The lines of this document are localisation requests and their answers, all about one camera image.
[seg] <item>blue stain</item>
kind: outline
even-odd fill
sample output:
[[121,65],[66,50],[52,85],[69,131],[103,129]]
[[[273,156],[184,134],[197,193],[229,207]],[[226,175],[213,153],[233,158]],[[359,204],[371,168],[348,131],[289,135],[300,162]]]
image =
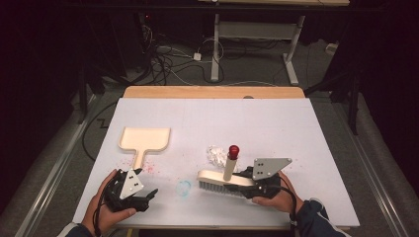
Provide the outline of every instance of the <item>blue stain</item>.
[[189,181],[180,181],[176,186],[176,194],[180,197],[186,197],[191,189],[191,183]]

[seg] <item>brush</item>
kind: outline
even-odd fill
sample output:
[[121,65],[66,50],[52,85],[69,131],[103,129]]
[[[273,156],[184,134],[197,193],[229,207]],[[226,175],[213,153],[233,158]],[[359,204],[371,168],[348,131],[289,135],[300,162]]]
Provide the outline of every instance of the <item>brush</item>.
[[240,149],[236,145],[231,145],[228,148],[228,155],[223,173],[209,170],[201,170],[198,172],[197,180],[200,183],[200,189],[226,195],[242,196],[241,192],[231,192],[226,189],[224,185],[237,185],[240,187],[254,186],[255,182],[253,180],[233,175],[239,151]]

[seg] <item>red bottle cap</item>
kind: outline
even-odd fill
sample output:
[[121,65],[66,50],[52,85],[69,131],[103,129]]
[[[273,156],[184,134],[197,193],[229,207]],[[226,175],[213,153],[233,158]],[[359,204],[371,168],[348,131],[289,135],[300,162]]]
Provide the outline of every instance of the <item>red bottle cap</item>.
[[228,159],[230,160],[237,160],[238,152],[240,149],[236,145],[230,146],[228,149]]

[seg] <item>sleeve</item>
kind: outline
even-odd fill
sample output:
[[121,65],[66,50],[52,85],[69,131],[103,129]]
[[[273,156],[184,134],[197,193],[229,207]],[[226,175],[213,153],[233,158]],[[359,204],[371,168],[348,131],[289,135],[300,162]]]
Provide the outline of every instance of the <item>sleeve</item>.
[[86,226],[82,224],[69,223],[57,237],[93,237]]
[[315,198],[304,201],[296,215],[296,223],[301,237],[350,236],[330,223],[326,208]]

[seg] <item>human hand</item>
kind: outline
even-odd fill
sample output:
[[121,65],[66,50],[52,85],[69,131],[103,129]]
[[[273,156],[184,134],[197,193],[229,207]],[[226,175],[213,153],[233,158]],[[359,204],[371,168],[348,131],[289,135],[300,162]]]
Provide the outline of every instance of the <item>human hand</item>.
[[[296,195],[295,190],[293,189],[293,184],[291,184],[291,181],[289,178],[282,172],[278,172],[280,174],[281,179],[281,187],[284,187],[286,189],[289,189],[294,195],[296,199],[296,209],[295,213],[298,213],[299,209],[303,205],[303,201],[299,196]],[[287,193],[286,191],[280,191],[275,197],[269,199],[265,197],[253,197],[252,201],[254,203],[264,205],[264,206],[272,206],[275,209],[287,212],[289,214],[293,213],[293,198],[292,196]]]
[[[86,214],[84,215],[83,221],[81,222],[86,228],[89,229],[90,233],[93,236],[95,235],[95,227],[93,225],[93,218],[95,215],[95,210],[98,208],[98,202],[100,200],[101,194],[105,189],[106,184],[114,177],[117,173],[117,170],[114,170],[101,184],[98,192],[92,197],[87,206]],[[130,216],[136,214],[135,208],[128,208],[118,212],[112,212],[105,204],[102,204],[99,212],[99,219],[96,220],[98,227],[101,230],[101,233],[106,233],[110,230],[116,223],[129,218]]]

